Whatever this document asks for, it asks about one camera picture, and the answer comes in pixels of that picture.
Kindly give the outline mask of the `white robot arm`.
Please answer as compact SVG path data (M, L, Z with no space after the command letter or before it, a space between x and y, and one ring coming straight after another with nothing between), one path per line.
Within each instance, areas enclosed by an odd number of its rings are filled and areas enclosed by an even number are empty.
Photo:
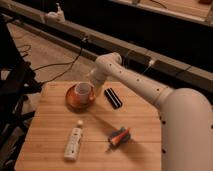
M213 108L191 88L173 89L122 65L118 53L101 55L89 80L112 76L156 107L161 122L161 171L213 171Z

